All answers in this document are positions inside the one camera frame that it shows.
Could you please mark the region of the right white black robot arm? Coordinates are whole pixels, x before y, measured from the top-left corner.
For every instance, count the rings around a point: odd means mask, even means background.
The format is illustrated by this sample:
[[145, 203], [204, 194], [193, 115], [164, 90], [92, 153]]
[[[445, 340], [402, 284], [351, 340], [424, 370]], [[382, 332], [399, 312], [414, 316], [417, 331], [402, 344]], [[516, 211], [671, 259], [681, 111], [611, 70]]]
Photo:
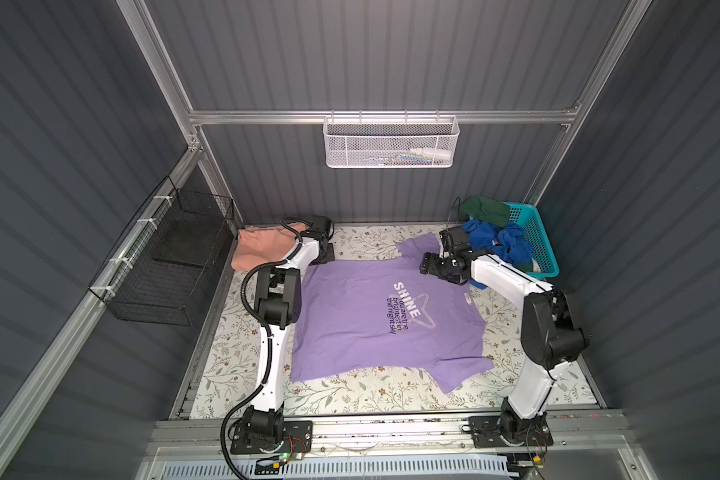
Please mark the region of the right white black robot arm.
[[441, 252], [426, 253], [420, 272], [456, 285], [474, 280], [499, 293], [522, 314], [520, 342], [525, 360], [516, 386], [505, 397], [491, 428], [509, 446], [524, 446], [543, 429], [553, 386], [588, 347], [565, 292], [531, 277], [468, 242], [457, 225], [439, 232]]

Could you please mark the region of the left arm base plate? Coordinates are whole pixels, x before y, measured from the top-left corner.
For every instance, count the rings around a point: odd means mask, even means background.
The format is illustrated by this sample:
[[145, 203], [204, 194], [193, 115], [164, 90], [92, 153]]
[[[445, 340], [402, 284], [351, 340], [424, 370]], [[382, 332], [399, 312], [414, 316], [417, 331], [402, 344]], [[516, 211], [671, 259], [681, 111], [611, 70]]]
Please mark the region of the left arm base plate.
[[228, 449], [233, 455], [306, 454], [312, 449], [314, 423], [312, 421], [285, 421], [255, 427], [238, 420], [228, 432]]

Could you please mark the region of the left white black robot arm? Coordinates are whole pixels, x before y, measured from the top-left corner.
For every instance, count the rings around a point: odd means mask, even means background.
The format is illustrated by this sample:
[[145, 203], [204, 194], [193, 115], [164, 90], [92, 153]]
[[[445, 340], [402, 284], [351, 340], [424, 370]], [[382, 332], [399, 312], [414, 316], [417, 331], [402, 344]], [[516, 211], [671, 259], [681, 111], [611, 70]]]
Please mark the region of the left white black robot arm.
[[310, 266], [334, 259], [333, 222], [326, 216], [284, 217], [278, 227], [250, 227], [238, 235], [234, 269], [243, 271], [240, 300], [259, 324], [257, 386], [238, 423], [238, 435], [278, 445], [285, 434], [286, 346], [302, 308], [302, 280]]

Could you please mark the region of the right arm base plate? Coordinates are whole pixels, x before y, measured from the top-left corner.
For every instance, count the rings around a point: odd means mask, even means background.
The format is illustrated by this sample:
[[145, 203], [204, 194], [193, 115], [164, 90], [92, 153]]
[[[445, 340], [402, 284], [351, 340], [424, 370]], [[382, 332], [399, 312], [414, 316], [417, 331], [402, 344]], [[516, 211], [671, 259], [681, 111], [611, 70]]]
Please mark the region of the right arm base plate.
[[470, 416], [461, 428], [476, 448], [540, 447], [554, 444], [546, 415], [533, 419], [516, 419], [512, 415]]

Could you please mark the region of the purple t-shirt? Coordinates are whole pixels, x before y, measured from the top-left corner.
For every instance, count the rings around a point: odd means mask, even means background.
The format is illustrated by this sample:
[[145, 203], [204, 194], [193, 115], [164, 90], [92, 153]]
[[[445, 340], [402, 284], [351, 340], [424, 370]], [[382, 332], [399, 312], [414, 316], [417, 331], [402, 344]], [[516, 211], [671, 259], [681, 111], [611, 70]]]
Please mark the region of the purple t-shirt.
[[448, 394], [492, 369], [483, 354], [486, 322], [469, 285], [421, 274], [439, 241], [400, 242], [387, 260], [335, 260], [302, 282], [291, 378], [308, 381], [372, 367], [425, 370]]

